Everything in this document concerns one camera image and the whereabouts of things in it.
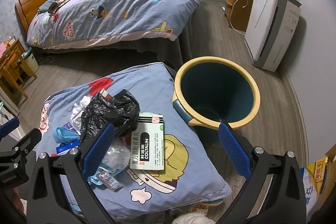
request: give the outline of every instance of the large bucket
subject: large bucket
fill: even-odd
[[[199,57],[185,63],[175,77],[173,106],[190,126],[232,129],[248,124],[260,107],[260,93],[241,66],[219,57]]]

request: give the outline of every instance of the wooden floor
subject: wooden floor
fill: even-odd
[[[237,133],[245,136],[253,146],[262,146],[268,153],[283,155],[286,151],[293,151],[300,167],[304,166],[307,155],[289,87],[277,72],[267,72],[251,65],[244,47],[244,37],[228,27],[222,6],[225,6],[224,0],[201,0],[193,17],[193,39],[190,45],[193,57],[222,57],[245,68],[259,86],[261,106],[257,116]],[[56,60],[40,65],[38,78],[35,81],[30,79],[25,88],[29,99],[19,105],[30,127],[39,126],[41,108],[49,95],[133,65],[156,60],[154,53],[113,49],[53,56]],[[216,132],[203,128],[197,128],[197,132],[214,166],[232,188],[232,195],[225,203],[209,210],[208,217],[217,221],[236,197],[245,179],[234,170]],[[251,215],[257,213],[262,199],[263,195],[260,195]]]

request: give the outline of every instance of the person's hand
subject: person's hand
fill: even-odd
[[[19,196],[18,188],[17,187],[13,188],[13,192],[14,192],[13,205],[17,210],[23,212],[25,209],[24,209],[23,204],[21,202],[21,198]]]

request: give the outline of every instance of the silver screw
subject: silver screw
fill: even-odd
[[[46,153],[46,152],[42,152],[42,153],[39,155],[39,158],[40,158],[40,159],[44,159],[46,156],[47,156],[47,153]]]
[[[76,155],[78,152],[78,148],[71,148],[69,152],[71,155]]]
[[[292,151],[288,151],[288,152],[287,152],[287,155],[288,155],[290,158],[294,158],[294,157],[295,157],[295,154],[294,154]]]
[[[256,147],[254,150],[256,151],[257,154],[262,154],[264,152],[264,149],[262,147],[259,147],[259,146]]]

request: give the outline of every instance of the pillow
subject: pillow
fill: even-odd
[[[124,185],[118,192],[93,186],[93,191],[108,213],[115,218],[133,218],[197,202],[225,198],[231,188],[209,160],[198,136],[172,105],[174,81],[162,63],[132,67],[90,84],[68,88],[51,95],[45,102],[40,130],[41,152],[56,153],[53,129],[69,122],[74,103],[93,96],[102,88],[110,95],[129,90],[138,100],[141,112],[160,113],[164,118],[165,157],[169,166],[164,172],[125,169],[116,176]],[[77,204],[66,177],[63,186],[71,204]]]

